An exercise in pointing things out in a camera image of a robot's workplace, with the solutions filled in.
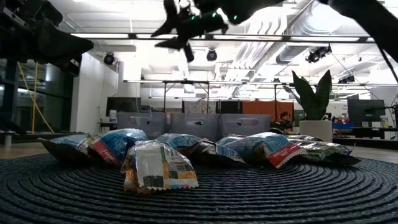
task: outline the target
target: blue chip bag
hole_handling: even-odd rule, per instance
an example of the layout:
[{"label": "blue chip bag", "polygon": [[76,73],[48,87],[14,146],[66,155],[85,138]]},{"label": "blue chip bag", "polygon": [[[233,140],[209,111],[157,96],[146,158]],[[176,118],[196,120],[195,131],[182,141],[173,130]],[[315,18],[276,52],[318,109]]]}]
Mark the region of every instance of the blue chip bag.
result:
[{"label": "blue chip bag", "polygon": [[307,154],[305,149],[291,143],[285,136],[274,133],[255,134],[225,146],[236,151],[245,162],[268,160],[276,168],[294,156]]},{"label": "blue chip bag", "polygon": [[82,152],[86,155],[88,154],[88,144],[85,134],[77,134],[72,136],[55,138],[50,140],[50,142],[55,144],[63,144],[66,146],[70,146],[79,152]]},{"label": "blue chip bag", "polygon": [[88,137],[88,145],[96,151],[106,163],[121,166],[126,151],[136,142],[148,140],[145,132],[138,129],[120,129]]},{"label": "blue chip bag", "polygon": [[228,137],[225,137],[225,138],[219,140],[219,141],[217,142],[217,144],[220,145],[220,146],[225,146],[225,145],[227,145],[228,143],[231,143],[231,142],[234,142],[234,141],[243,139],[243,138],[244,138],[244,137],[242,137],[242,136],[228,136]]},{"label": "blue chip bag", "polygon": [[200,140],[201,138],[189,134],[164,134],[156,139],[156,141],[167,143],[173,149],[188,147]]}]

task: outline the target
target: spotlight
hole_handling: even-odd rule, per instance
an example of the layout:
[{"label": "spotlight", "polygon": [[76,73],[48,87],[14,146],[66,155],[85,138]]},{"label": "spotlight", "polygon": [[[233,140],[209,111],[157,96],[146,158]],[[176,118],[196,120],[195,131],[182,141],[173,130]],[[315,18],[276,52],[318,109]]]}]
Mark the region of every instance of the spotlight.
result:
[{"label": "spotlight", "polygon": [[308,61],[309,63],[316,63],[330,53],[331,53],[330,45],[327,47],[318,47],[316,50],[311,50],[310,55],[305,60]]},{"label": "spotlight", "polygon": [[217,60],[216,50],[210,49],[209,52],[207,53],[207,61],[214,62],[215,60]]},{"label": "spotlight", "polygon": [[345,78],[340,78],[340,80],[338,80],[338,84],[349,84],[354,82],[355,82],[355,77],[353,75],[350,75]]},{"label": "spotlight", "polygon": [[114,57],[114,53],[113,52],[106,53],[106,56],[104,58],[104,63],[106,65],[114,65],[116,62],[117,62],[117,60]]}]

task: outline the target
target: snack bag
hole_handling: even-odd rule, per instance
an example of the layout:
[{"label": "snack bag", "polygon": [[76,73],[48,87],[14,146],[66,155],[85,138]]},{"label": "snack bag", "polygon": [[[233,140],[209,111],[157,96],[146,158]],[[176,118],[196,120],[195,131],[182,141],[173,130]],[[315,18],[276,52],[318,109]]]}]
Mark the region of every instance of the snack bag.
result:
[{"label": "snack bag", "polygon": [[158,141],[131,147],[121,172],[126,174],[124,190],[139,194],[199,186],[190,161],[169,145]]},{"label": "snack bag", "polygon": [[50,141],[39,139],[48,152],[58,161],[66,164],[81,164],[90,160],[85,134],[55,138]]},{"label": "snack bag", "polygon": [[305,149],[307,155],[301,155],[300,157],[312,162],[327,162],[342,166],[355,165],[361,162],[359,159],[350,156],[352,149],[348,149],[346,146],[290,138],[289,141]]},{"label": "snack bag", "polygon": [[233,141],[225,147],[236,151],[245,162],[261,162],[268,160],[279,168],[289,159],[307,152],[285,138],[274,133],[261,133]]},{"label": "snack bag", "polygon": [[208,140],[201,140],[196,144],[179,148],[177,151],[186,156],[191,162],[208,165],[246,165],[241,156],[232,149],[220,146]]},{"label": "snack bag", "polygon": [[286,136],[288,139],[296,139],[296,140],[306,140],[306,141],[322,141],[321,139],[318,139],[317,137],[312,137],[312,136]]},{"label": "snack bag", "polygon": [[188,147],[200,140],[201,138],[189,134],[164,134],[156,139],[156,141],[167,143],[173,149]]},{"label": "snack bag", "polygon": [[225,138],[219,140],[219,141],[217,142],[217,144],[218,144],[219,146],[225,146],[225,145],[228,144],[228,143],[231,143],[231,142],[236,141],[236,140],[240,140],[240,139],[242,139],[242,138],[245,138],[245,137],[243,137],[243,136],[234,136],[234,135],[231,135],[231,136],[228,136],[228,137],[225,137]]},{"label": "snack bag", "polygon": [[126,157],[126,151],[138,141],[146,141],[147,136],[142,130],[120,129],[89,135],[89,147],[97,152],[107,164],[120,166]]}]

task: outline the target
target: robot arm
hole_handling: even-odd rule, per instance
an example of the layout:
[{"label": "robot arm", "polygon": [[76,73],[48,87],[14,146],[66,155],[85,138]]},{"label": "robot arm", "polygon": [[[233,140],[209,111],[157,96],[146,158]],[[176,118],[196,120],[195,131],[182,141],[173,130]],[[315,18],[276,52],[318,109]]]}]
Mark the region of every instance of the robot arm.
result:
[{"label": "robot arm", "polygon": [[319,0],[341,15],[354,19],[395,61],[398,48],[393,33],[398,31],[398,19],[377,0]]},{"label": "robot arm", "polygon": [[[177,11],[174,6],[165,7],[168,19],[165,24],[154,33],[155,35],[169,33],[177,29],[179,38],[158,44],[158,47],[181,49],[189,38],[212,32],[217,29],[226,30],[225,24],[216,13],[221,8],[230,23],[238,25],[249,19],[256,11],[282,3],[284,0],[188,0],[191,6],[197,7],[201,15],[192,19],[175,20]],[[343,16],[354,19],[377,45],[384,49],[391,57],[398,61],[398,48],[395,47],[395,33],[398,30],[398,19],[392,15],[377,0],[318,0],[331,6]]]}]

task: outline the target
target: snake plant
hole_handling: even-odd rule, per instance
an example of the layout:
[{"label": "snake plant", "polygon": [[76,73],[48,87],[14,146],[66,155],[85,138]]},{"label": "snake plant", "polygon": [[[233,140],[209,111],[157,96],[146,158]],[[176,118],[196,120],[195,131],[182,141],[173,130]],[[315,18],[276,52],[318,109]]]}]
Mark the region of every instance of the snake plant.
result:
[{"label": "snake plant", "polygon": [[294,88],[299,96],[287,86],[284,86],[285,91],[294,95],[307,114],[307,120],[321,120],[326,113],[331,93],[330,70],[319,80],[316,92],[313,91],[311,85],[304,77],[299,78],[295,72],[293,72],[293,80]]}]

